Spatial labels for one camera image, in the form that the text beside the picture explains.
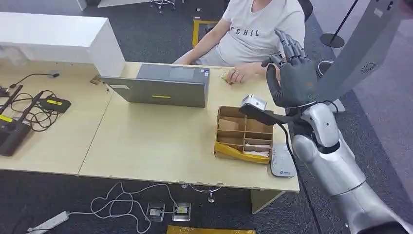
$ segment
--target table leg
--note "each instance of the table leg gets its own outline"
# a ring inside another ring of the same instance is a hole
[[[251,189],[251,207],[252,214],[255,215],[264,207],[271,204],[275,199],[283,195],[285,191],[274,191],[274,190],[255,190]]]

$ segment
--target laptop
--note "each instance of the laptop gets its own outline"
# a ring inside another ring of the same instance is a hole
[[[142,64],[135,79],[101,77],[129,102],[206,107],[209,69]]]

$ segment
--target cardboard organizer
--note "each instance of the cardboard organizer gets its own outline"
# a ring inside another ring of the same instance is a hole
[[[217,145],[226,145],[239,151],[242,156],[234,157],[217,150]],[[270,148],[262,148],[252,145],[269,145]],[[217,116],[217,133],[215,144],[215,156],[231,159],[241,159],[257,163],[269,163],[273,145],[273,127],[262,124],[254,119],[249,119],[239,111],[239,107],[221,106]],[[269,157],[257,156],[260,160],[251,159],[251,155],[244,152],[269,152]]]

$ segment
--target robotic hand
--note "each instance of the robotic hand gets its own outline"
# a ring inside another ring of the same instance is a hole
[[[286,61],[281,54],[262,63],[267,68],[266,78],[271,96],[277,106],[301,107],[315,102],[317,97],[317,74],[314,63],[307,58],[303,47],[283,31],[275,30],[284,48]],[[276,68],[281,73],[281,82],[276,80]]]

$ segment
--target person's hand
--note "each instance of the person's hand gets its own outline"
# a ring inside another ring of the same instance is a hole
[[[234,67],[226,76],[228,84],[242,83],[249,79],[254,79],[262,71],[261,63],[244,63]]]

